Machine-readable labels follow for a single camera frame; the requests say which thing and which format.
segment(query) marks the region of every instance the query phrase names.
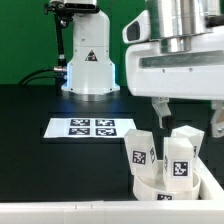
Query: metal bracket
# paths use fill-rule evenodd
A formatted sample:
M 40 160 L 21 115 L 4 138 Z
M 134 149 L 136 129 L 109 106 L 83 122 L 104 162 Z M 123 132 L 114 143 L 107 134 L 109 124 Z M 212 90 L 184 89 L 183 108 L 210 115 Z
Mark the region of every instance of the metal bracket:
M 172 128 L 175 123 L 175 118 L 171 115 L 168 103 L 169 98 L 167 97 L 152 97 L 152 106 L 159 117 L 160 128 Z
M 212 101 L 212 109 L 215 110 L 211 120 L 212 136 L 220 138 L 224 136 L 224 101 Z

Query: printed marker sheet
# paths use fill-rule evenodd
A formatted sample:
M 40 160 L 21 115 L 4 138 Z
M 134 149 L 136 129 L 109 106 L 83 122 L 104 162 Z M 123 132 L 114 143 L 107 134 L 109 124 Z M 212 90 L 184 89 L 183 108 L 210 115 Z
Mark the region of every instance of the printed marker sheet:
M 51 118 L 44 138 L 123 138 L 133 119 Z

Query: white cube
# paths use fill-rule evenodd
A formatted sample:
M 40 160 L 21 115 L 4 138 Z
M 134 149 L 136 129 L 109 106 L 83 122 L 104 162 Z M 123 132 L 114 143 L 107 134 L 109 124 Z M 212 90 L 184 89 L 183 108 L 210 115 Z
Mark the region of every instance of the white cube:
M 176 128 L 172 130 L 171 137 L 177 138 L 188 138 L 188 140 L 193 145 L 194 155 L 193 155 L 193 168 L 198 158 L 198 154 L 201 149 L 201 143 L 204 137 L 204 131 L 198 130 L 196 128 L 190 127 L 188 125 Z
M 132 175 L 155 181 L 159 168 L 152 133 L 130 129 L 124 140 Z
M 187 138 L 164 138 L 163 180 L 167 191 L 193 188 L 193 145 Z

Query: black table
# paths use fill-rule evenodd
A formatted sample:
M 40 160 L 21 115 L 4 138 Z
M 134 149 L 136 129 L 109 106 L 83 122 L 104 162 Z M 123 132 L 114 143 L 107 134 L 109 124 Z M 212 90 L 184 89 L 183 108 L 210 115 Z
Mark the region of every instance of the black table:
M 53 86 L 1 85 L 0 108 L 0 202 L 135 200 L 122 138 L 44 139 L 50 118 L 132 118 L 153 132 L 159 159 L 171 132 L 159 128 L 151 99 L 127 88 L 111 100 L 82 102 L 56 96 Z M 170 108 L 176 127 L 206 132 L 200 158 L 224 184 L 224 140 L 209 136 L 208 103 L 172 100 Z

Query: green wall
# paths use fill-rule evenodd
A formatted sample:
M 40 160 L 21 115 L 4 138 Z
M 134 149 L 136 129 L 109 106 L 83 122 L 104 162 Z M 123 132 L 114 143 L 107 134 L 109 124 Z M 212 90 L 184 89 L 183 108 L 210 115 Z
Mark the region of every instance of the green wall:
M 145 8 L 144 0 L 99 0 L 111 21 L 111 60 L 117 65 L 118 83 L 126 85 L 122 29 Z M 18 83 L 35 70 L 57 63 L 56 36 L 52 13 L 45 16 L 48 0 L 7 0 L 0 13 L 0 84 Z M 224 0 L 221 0 L 224 11 Z M 64 30 L 67 59 L 72 57 L 72 26 Z

